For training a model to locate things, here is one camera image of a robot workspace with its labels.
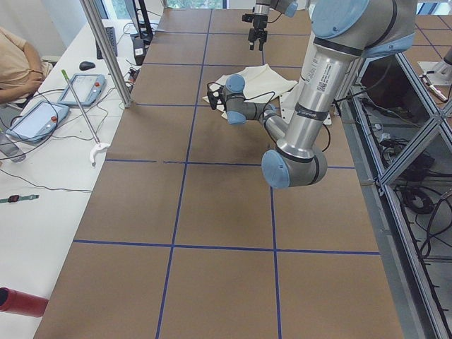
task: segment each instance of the red bottle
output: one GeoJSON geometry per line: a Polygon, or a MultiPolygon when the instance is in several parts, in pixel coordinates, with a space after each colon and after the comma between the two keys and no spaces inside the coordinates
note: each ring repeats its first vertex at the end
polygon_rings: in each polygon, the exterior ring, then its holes
{"type": "Polygon", "coordinates": [[[0,311],[40,317],[44,314],[49,300],[27,293],[0,288],[0,311]]]}

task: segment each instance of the white table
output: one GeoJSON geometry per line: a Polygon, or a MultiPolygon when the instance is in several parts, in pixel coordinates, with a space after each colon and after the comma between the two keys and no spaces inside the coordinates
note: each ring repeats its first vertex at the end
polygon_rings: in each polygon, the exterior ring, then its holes
{"type": "MultiPolygon", "coordinates": [[[[127,22],[127,20],[115,22],[106,20],[105,26],[115,27],[117,41],[119,41],[127,22]]],[[[114,84],[108,76],[105,62],[97,60],[95,55],[94,37],[89,26],[86,25],[42,84],[40,92],[64,88],[66,81],[61,70],[66,69],[69,76],[82,73],[78,70],[78,65],[87,60],[94,62],[96,67],[85,73],[105,75],[107,83],[102,96],[105,95],[110,88],[114,87],[114,84]]],[[[125,35],[119,41],[118,55],[121,71],[125,74],[130,67],[127,60],[134,63],[129,36],[125,35]]],[[[46,95],[52,102],[56,102],[59,96],[60,93],[46,95]]],[[[33,99],[28,107],[38,100],[42,98],[33,99]]],[[[98,136],[102,142],[111,143],[124,107],[116,90],[113,90],[100,106],[109,114],[100,127],[98,136]]],[[[63,126],[57,129],[54,135],[91,138],[83,117],[67,122],[80,115],[79,109],[71,109],[66,120],[61,123],[63,126]]],[[[88,116],[96,128],[104,118],[105,112],[95,107],[88,112],[88,116]]],[[[27,154],[26,160],[17,164],[4,160],[0,168],[38,185],[92,190],[105,160],[105,154],[98,154],[96,167],[91,166],[89,153],[94,144],[94,141],[82,141],[77,138],[50,138],[37,150],[27,154]]],[[[24,151],[30,149],[27,145],[19,144],[19,146],[24,151]]],[[[1,219],[4,221],[0,226],[0,287],[49,298],[90,194],[36,189],[2,172],[0,172],[0,194],[0,198],[7,198],[13,194],[40,195],[33,201],[0,204],[1,219]]],[[[32,338],[40,321],[41,318],[2,312],[0,313],[0,338],[32,338]]]]}

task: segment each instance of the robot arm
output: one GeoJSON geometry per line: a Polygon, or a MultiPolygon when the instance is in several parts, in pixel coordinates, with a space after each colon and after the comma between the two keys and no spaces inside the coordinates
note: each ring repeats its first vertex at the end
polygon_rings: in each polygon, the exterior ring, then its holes
{"type": "MultiPolygon", "coordinates": [[[[303,66],[309,72],[289,124],[271,107],[258,107],[253,114],[249,103],[228,97],[228,86],[223,88],[226,111],[234,116],[230,123],[259,120],[276,140],[275,150],[262,159],[263,175],[272,187],[310,185],[323,178],[326,159],[314,142],[350,63],[410,48],[416,7],[416,0],[319,0],[312,16],[316,52],[303,66]]],[[[237,83],[240,76],[233,77],[228,82],[237,83]]],[[[241,85],[235,87],[235,95],[241,90],[241,85]]]]}
{"type": "Polygon", "coordinates": [[[293,0],[256,0],[252,14],[244,14],[242,21],[253,23],[253,28],[249,30],[249,49],[254,49],[254,43],[259,40],[259,51],[263,49],[263,44],[267,41],[267,23],[270,8],[285,14],[289,18],[293,17],[297,11],[298,3],[293,0]]]}

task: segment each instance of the computer mouse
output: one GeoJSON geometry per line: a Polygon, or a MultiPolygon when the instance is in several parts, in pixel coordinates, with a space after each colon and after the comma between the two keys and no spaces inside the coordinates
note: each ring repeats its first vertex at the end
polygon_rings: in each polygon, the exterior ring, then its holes
{"type": "Polygon", "coordinates": [[[81,71],[87,71],[88,69],[93,69],[96,65],[91,61],[82,61],[78,66],[81,71]]]}

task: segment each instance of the white device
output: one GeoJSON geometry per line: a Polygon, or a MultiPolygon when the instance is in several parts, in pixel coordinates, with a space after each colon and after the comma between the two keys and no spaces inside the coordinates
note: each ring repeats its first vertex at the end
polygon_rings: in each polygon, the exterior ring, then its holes
{"type": "Polygon", "coordinates": [[[69,107],[40,101],[17,120],[6,134],[27,143],[39,143],[46,138],[69,112],[69,107]]]}
{"type": "MultiPolygon", "coordinates": [[[[70,82],[82,106],[89,107],[102,92],[105,86],[105,77],[102,74],[74,74],[70,82]]],[[[68,86],[59,97],[58,103],[66,106],[77,106],[77,101],[68,86]]]]}

